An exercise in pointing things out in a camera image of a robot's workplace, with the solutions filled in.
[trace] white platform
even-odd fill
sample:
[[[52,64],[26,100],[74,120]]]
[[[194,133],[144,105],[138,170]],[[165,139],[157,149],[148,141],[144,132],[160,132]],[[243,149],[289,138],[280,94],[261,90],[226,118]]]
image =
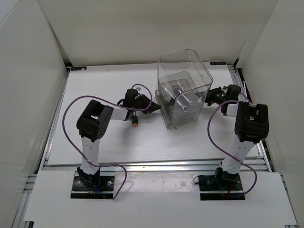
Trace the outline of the white platform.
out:
[[[258,172],[246,200],[200,201],[197,173],[129,173],[116,200],[70,199],[74,172],[40,171],[25,221],[34,228],[284,228],[296,221],[278,173]],[[252,172],[240,173],[247,190]],[[116,189],[123,173],[115,179]]]
[[[228,86],[232,79],[226,65],[211,66],[206,62],[214,82],[212,88]],[[156,64],[88,66],[85,71],[71,71],[54,134],[49,165],[79,164],[81,156],[69,144],[62,130],[63,112],[72,100],[82,95],[95,95],[111,102],[124,98],[133,84],[147,86],[154,95],[156,89]],[[77,101],[69,110],[66,129],[72,141],[81,147],[76,122],[90,99]],[[204,105],[198,121],[168,130],[160,111],[140,115],[139,125],[133,127],[129,121],[112,120],[100,142],[99,162],[142,162],[185,159],[218,159],[224,155],[209,141],[207,122],[217,105]],[[229,150],[234,139],[235,119],[218,113],[211,124],[211,134],[220,147]],[[248,154],[257,157],[254,147]]]

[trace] clear plastic container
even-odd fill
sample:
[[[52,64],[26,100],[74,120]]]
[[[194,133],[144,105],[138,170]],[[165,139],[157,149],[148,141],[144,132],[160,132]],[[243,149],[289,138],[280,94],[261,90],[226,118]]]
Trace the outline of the clear plastic container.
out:
[[[160,56],[155,97],[167,128],[198,119],[212,82],[196,51],[185,49]]]

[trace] purple cable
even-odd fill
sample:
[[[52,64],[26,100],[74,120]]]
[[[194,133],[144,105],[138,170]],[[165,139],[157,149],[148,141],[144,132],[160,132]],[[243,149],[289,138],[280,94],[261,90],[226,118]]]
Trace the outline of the purple cable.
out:
[[[245,99],[246,99],[249,103],[251,102],[245,94],[243,94],[242,92],[241,92],[241,94],[242,94],[243,97],[245,97]]]
[[[120,168],[122,168],[122,169],[124,170],[124,173],[125,173],[124,180],[123,180],[121,186],[119,187],[119,189],[118,189],[116,195],[112,198],[113,200],[118,196],[120,190],[122,189],[123,185],[125,184],[125,181],[127,180],[127,170],[125,169],[124,166],[122,166],[122,165],[120,165],[120,164],[115,164],[115,163],[108,164],[108,165],[99,165],[99,164],[96,165],[96,164],[91,163],[91,162],[88,160],[88,158],[81,152],[81,150],[72,142],[72,140],[71,140],[70,137],[68,136],[67,131],[66,131],[66,126],[65,126],[65,119],[66,119],[66,115],[67,115],[67,112],[68,112],[68,110],[70,109],[70,107],[71,107],[76,101],[78,101],[78,100],[80,100],[80,99],[82,99],[82,98],[94,98],[94,99],[97,99],[97,100],[101,100],[101,101],[103,101],[103,102],[106,102],[106,103],[108,103],[108,104],[110,104],[110,105],[113,105],[113,106],[116,106],[116,107],[120,107],[120,108],[124,108],[124,109],[131,110],[131,111],[145,111],[145,110],[147,110],[148,108],[150,108],[150,106],[151,106],[151,104],[152,104],[152,93],[151,93],[151,91],[150,91],[146,86],[144,86],[144,85],[142,85],[142,84],[135,84],[135,85],[132,86],[132,88],[133,88],[134,86],[136,86],[136,85],[137,85],[137,86],[142,86],[142,87],[144,87],[144,88],[149,92],[149,94],[150,94],[150,97],[151,97],[150,103],[149,103],[149,105],[148,105],[146,108],[144,108],[144,109],[127,108],[127,107],[124,107],[124,106],[117,105],[117,104],[114,104],[114,103],[112,103],[112,102],[109,102],[109,101],[107,101],[107,100],[104,100],[104,99],[102,99],[102,98],[99,98],[99,97],[97,97],[97,96],[85,95],[85,96],[80,96],[80,97],[76,98],[75,100],[73,100],[73,101],[68,105],[68,107],[66,108],[66,110],[65,110],[65,112],[64,112],[64,114],[63,114],[63,117],[62,117],[62,129],[63,129],[63,132],[64,132],[64,134],[65,134],[67,140],[68,140],[68,141],[72,144],[72,146],[81,154],[81,156],[87,161],[87,163],[89,163],[90,165],[92,165],[92,166],[94,166],[94,167],[98,167],[98,168],[113,167],[113,166],[115,166],[115,167],[120,167]]]
[[[230,158],[232,158],[232,159],[236,160],[237,162],[239,162],[241,165],[244,165],[244,166],[246,166],[247,168],[249,168],[249,169],[251,169],[251,170],[253,171],[253,173],[254,173],[254,175],[255,175],[255,180],[254,180],[252,186],[250,187],[250,189],[248,189],[248,190],[247,190],[246,192],[244,192],[243,194],[237,195],[237,197],[239,197],[239,196],[242,196],[242,195],[246,195],[247,193],[249,193],[249,192],[254,188],[254,186],[255,186],[256,183],[257,183],[257,182],[256,182],[256,181],[257,181],[257,172],[256,172],[252,167],[250,167],[249,165],[246,165],[246,164],[240,162],[239,159],[237,159],[236,157],[232,156],[230,153],[228,153],[227,151],[223,150],[223,149],[220,148],[218,145],[216,145],[215,142],[212,140],[211,135],[210,135],[210,124],[211,124],[212,118],[214,117],[215,113],[216,113],[222,106],[224,106],[225,104],[229,104],[229,103],[236,103],[236,104],[237,104],[238,101],[234,101],[234,100],[225,101],[225,102],[221,103],[221,104],[213,111],[213,113],[211,114],[211,116],[210,116],[210,118],[209,118],[209,121],[208,121],[207,133],[208,133],[208,137],[209,137],[211,143],[212,143],[216,148],[218,148],[218,149],[219,149],[220,151],[222,151],[224,154],[228,155]]]

